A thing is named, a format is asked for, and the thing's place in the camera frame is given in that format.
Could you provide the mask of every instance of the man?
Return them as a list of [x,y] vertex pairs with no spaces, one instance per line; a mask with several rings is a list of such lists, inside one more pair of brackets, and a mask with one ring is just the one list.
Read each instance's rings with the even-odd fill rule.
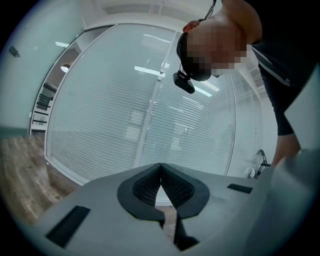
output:
[[284,112],[316,65],[318,43],[312,45],[312,40],[318,23],[312,12],[317,8],[311,4],[224,0],[214,16],[189,22],[177,47],[184,70],[187,66],[216,70],[234,68],[246,56],[247,45],[252,46],[278,126],[272,166],[301,149]]

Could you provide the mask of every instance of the ceiling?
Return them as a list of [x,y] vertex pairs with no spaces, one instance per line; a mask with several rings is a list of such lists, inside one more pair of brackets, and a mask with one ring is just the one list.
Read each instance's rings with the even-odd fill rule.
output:
[[[171,17],[183,22],[189,22],[203,18],[213,0],[92,0],[98,9],[102,9],[105,15],[123,13],[144,13]],[[214,12],[222,7],[221,0],[217,0]],[[245,60],[248,70],[258,90],[264,90],[264,83],[258,68],[258,61],[251,47],[247,48]]]

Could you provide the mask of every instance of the horizontal blinds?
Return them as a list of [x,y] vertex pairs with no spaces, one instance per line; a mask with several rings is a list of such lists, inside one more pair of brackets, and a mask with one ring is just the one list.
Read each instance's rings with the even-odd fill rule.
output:
[[79,183],[133,168],[174,32],[116,25],[68,71],[54,101],[47,157]]
[[256,139],[255,105],[253,90],[242,75],[236,70],[232,70],[230,74],[234,86],[236,122],[234,147],[227,175],[243,177],[246,168],[252,168]]
[[233,140],[235,110],[229,75],[206,82],[192,80],[189,94],[173,82],[179,70],[177,35],[165,63],[151,113],[140,166],[172,163],[214,174],[224,174]]

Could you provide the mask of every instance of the wooden floor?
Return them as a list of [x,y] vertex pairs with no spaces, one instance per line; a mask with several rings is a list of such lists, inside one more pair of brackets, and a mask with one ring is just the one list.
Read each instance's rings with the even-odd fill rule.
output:
[[[66,178],[45,160],[45,135],[0,139],[0,191],[11,213],[27,224],[35,223],[52,205],[79,185]],[[164,212],[164,232],[173,240],[176,210]]]

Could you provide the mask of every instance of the person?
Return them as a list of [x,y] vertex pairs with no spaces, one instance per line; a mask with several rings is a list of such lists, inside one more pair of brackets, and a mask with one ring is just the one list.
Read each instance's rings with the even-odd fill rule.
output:
[[317,8],[289,0],[223,0],[222,8],[205,20],[183,28],[180,59],[199,69],[232,69],[252,46],[277,122],[272,161],[296,155],[301,147],[285,111],[308,81],[317,62],[313,34]]

